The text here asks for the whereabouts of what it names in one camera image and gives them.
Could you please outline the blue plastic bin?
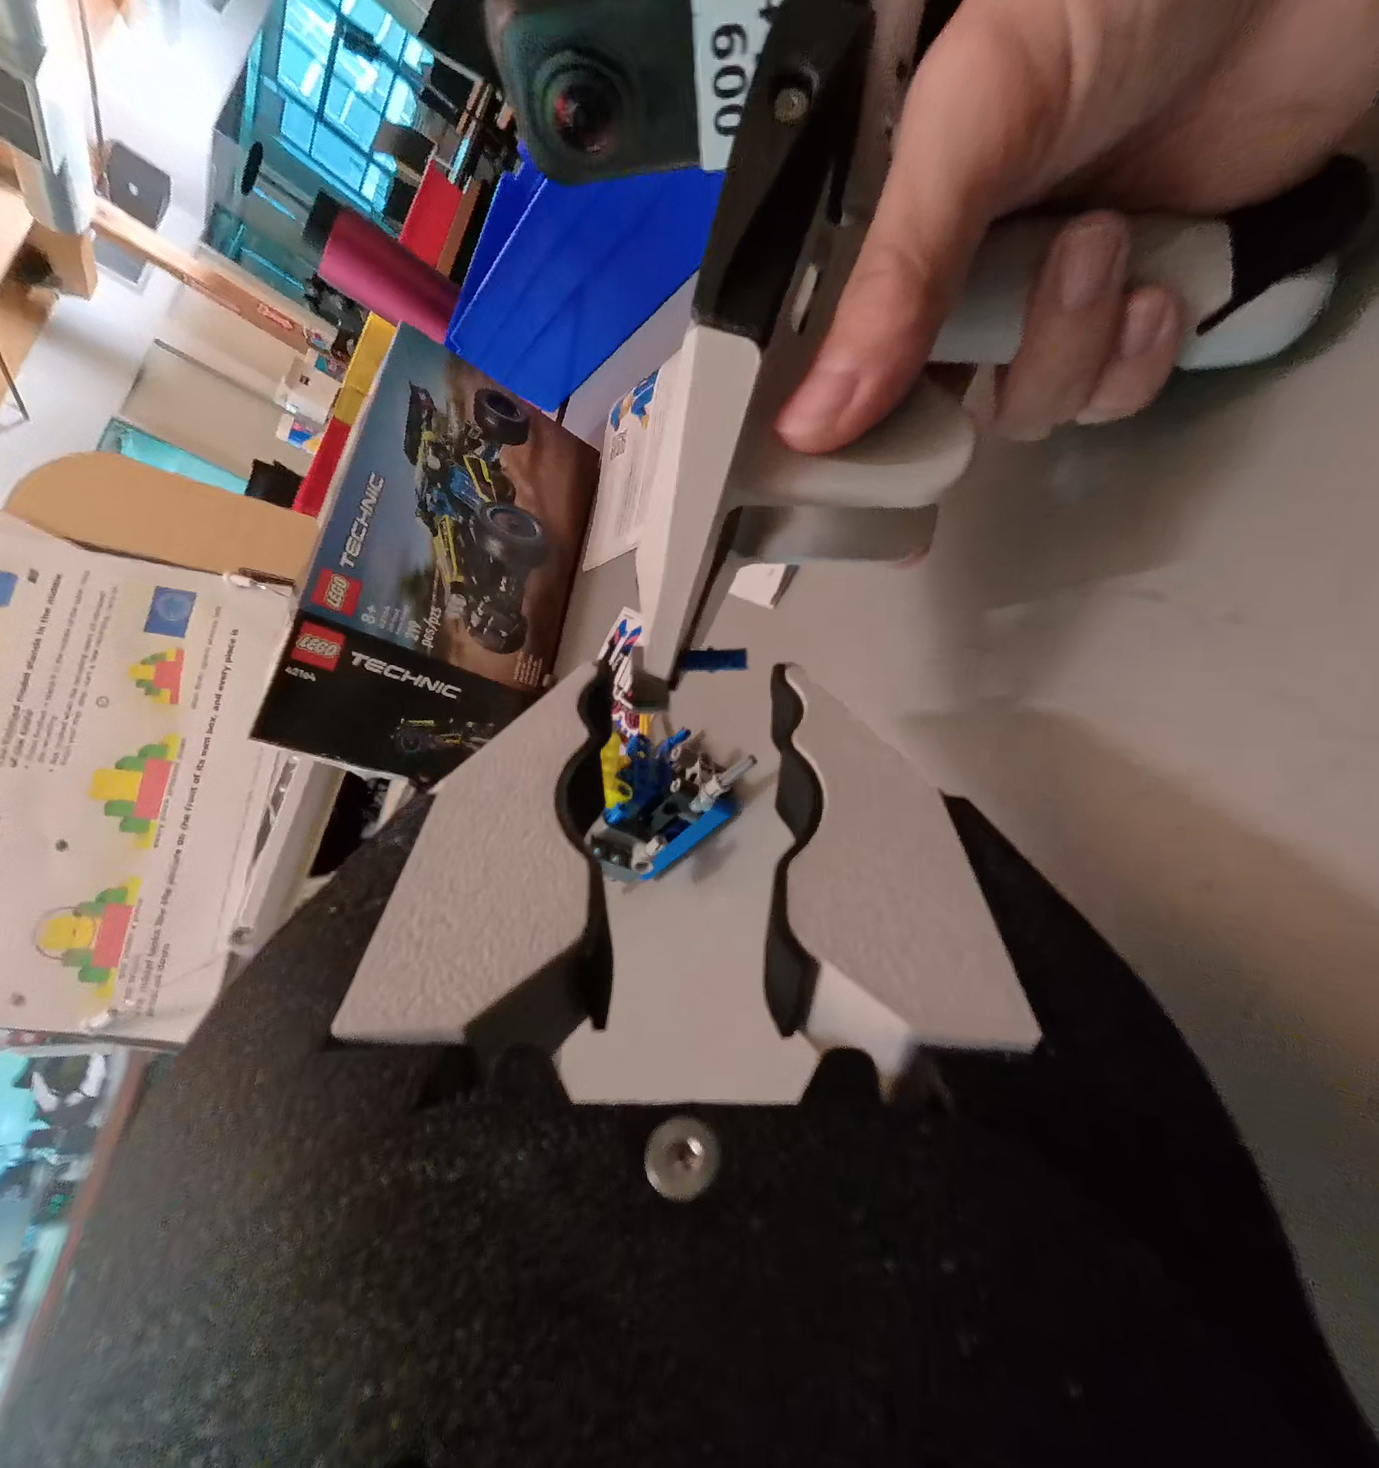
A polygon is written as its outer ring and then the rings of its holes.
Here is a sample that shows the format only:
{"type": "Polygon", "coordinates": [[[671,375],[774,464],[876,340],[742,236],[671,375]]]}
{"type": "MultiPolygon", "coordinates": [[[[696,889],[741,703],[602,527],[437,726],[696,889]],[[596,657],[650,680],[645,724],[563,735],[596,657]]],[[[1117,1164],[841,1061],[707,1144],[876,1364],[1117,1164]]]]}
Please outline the blue plastic bin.
{"type": "Polygon", "coordinates": [[[680,168],[561,184],[521,152],[496,186],[447,348],[555,411],[698,270],[723,181],[680,168]]]}

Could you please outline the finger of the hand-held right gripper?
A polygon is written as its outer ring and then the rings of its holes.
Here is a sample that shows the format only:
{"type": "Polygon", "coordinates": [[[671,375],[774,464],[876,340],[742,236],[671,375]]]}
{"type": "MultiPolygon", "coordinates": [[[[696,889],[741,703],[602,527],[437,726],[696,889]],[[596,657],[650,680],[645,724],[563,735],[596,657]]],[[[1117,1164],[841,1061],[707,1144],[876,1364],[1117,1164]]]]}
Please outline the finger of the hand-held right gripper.
{"type": "Polygon", "coordinates": [[[680,397],[664,425],[652,500],[660,519],[641,543],[660,556],[658,595],[644,597],[636,653],[636,672],[672,686],[717,572],[728,479],[761,365],[753,340],[709,324],[690,327],[682,352],[680,397]]]}

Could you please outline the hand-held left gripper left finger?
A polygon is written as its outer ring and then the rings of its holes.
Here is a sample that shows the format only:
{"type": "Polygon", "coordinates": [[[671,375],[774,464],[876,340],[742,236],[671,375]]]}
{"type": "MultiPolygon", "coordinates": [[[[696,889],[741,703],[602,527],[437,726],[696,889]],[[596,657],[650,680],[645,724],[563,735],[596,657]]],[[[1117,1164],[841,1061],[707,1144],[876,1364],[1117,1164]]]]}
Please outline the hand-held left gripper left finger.
{"type": "Polygon", "coordinates": [[[434,792],[332,1021],[350,1043],[564,1043],[607,1026],[614,950],[588,834],[612,675],[566,675],[434,792]]]}

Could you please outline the lego assembly with yellow axle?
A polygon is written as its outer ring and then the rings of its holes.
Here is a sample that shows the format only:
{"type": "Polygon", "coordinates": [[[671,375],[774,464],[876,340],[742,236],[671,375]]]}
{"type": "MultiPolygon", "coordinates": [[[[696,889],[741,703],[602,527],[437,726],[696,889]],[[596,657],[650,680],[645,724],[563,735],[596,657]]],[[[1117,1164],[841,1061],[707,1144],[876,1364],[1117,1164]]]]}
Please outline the lego assembly with yellow axle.
{"type": "Polygon", "coordinates": [[[604,808],[583,845],[626,885],[663,877],[728,827],[758,762],[717,761],[698,730],[663,724],[661,715],[629,715],[601,750],[604,808]]]}

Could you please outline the sticker sheet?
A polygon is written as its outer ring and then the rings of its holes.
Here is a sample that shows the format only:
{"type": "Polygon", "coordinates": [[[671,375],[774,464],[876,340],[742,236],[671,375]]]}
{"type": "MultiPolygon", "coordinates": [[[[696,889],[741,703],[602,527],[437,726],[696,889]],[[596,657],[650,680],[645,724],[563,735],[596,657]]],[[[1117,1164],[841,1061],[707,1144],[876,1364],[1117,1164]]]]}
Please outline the sticker sheet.
{"type": "Polygon", "coordinates": [[[639,703],[636,694],[634,656],[642,638],[642,613],[625,608],[614,621],[599,649],[599,661],[610,672],[612,726],[623,743],[636,737],[649,738],[656,710],[639,703]]]}

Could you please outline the person's right hand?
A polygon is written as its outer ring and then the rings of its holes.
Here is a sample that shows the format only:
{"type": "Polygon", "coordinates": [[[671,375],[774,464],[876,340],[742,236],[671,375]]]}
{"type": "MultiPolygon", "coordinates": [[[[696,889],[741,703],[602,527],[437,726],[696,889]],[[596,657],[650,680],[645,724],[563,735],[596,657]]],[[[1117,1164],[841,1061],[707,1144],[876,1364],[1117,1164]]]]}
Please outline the person's right hand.
{"type": "Polygon", "coordinates": [[[1179,305],[1130,287],[1132,219],[1216,217],[1314,174],[1379,97],[1379,1],[969,1],[906,95],[838,314],[777,430],[841,449],[925,368],[989,228],[1050,243],[985,424],[1035,441],[1128,417],[1176,368],[1179,305]]]}

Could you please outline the white folded leaflet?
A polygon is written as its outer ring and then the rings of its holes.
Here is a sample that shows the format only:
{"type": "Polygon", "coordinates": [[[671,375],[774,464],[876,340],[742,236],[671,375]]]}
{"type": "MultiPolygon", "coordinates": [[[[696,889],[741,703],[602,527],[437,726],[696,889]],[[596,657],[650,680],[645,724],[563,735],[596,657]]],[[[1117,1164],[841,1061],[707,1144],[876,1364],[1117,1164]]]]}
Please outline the white folded leaflet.
{"type": "Polygon", "coordinates": [[[634,553],[655,495],[668,414],[679,403],[683,352],[625,392],[606,421],[598,494],[583,540],[580,568],[596,570],[634,553]]]}

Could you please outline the magenta roll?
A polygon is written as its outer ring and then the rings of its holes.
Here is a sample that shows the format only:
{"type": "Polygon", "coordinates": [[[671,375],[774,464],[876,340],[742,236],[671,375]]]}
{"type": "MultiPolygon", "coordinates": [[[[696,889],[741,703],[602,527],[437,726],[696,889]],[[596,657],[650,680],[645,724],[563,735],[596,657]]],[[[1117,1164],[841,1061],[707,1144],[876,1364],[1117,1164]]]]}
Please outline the magenta roll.
{"type": "Polygon", "coordinates": [[[321,247],[320,278],[394,325],[444,343],[459,286],[398,238],[350,208],[340,208],[321,247]]]}

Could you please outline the red panel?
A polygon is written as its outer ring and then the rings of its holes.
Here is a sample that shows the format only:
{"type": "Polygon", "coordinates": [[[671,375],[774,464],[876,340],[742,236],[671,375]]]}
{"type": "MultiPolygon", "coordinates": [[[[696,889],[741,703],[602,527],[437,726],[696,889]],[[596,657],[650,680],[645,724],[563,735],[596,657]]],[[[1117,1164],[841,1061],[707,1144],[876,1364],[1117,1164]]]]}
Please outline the red panel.
{"type": "Polygon", "coordinates": [[[440,160],[431,160],[405,216],[401,244],[452,282],[464,284],[494,193],[494,179],[456,184],[440,160]]]}

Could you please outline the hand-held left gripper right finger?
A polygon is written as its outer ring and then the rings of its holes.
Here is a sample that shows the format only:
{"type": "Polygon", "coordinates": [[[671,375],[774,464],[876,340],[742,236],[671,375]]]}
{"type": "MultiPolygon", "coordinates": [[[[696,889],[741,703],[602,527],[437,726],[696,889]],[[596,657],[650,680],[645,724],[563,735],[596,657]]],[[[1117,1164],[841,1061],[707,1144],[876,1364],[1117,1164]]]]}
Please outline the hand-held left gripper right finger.
{"type": "Polygon", "coordinates": [[[935,1053],[1035,1055],[1043,1028],[944,792],[779,664],[766,1005],[782,1037],[866,1055],[884,1091],[935,1053]]]}

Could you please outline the printed sheet with lego pictures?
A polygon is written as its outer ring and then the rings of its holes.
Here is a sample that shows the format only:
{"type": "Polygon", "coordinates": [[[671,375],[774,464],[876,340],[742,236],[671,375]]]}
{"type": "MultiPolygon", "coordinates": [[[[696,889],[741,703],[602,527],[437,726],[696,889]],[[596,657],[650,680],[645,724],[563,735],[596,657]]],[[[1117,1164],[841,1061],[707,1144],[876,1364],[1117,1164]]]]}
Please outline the printed sheet with lego pictures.
{"type": "Polygon", "coordinates": [[[218,999],[288,597],[0,514],[0,1029],[178,1047],[218,999]]]}

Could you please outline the lego set box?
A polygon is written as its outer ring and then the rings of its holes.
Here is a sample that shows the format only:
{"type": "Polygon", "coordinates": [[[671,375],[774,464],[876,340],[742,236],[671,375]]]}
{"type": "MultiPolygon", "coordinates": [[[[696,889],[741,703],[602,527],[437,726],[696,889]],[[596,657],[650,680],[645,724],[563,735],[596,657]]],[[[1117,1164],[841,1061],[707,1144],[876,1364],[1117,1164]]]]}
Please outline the lego set box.
{"type": "Polygon", "coordinates": [[[402,325],[251,737],[428,786],[552,684],[599,451],[402,325]]]}

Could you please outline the brown cardboard panel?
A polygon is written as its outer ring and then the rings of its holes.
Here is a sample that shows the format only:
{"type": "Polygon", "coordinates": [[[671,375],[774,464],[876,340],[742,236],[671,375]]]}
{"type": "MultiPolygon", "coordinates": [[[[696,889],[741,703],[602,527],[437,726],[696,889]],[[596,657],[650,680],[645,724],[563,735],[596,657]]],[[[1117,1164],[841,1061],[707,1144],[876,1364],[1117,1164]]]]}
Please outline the brown cardboard panel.
{"type": "Polygon", "coordinates": [[[307,514],[104,449],[34,468],[5,511],[88,549],[294,587],[318,541],[307,514]]]}

